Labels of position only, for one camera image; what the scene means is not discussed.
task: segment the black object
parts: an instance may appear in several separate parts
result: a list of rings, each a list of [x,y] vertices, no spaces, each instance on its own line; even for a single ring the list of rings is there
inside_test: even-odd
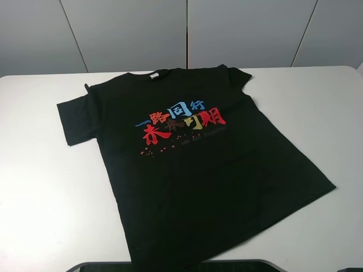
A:
[[[98,141],[138,272],[208,260],[335,188],[242,92],[250,78],[125,74],[58,105],[69,145]]]
[[[202,262],[184,272],[278,272],[263,262]],[[82,266],[80,272],[134,272],[131,263],[93,264]]]
[[[363,268],[346,268],[339,270],[338,272],[363,272]]]

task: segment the white table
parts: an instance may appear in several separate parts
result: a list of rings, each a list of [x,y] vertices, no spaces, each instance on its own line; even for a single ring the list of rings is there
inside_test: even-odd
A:
[[[363,78],[344,66],[243,70],[245,92],[338,189],[213,260],[363,267]],[[56,107],[120,74],[0,79],[1,272],[130,261],[97,142],[68,147]]]

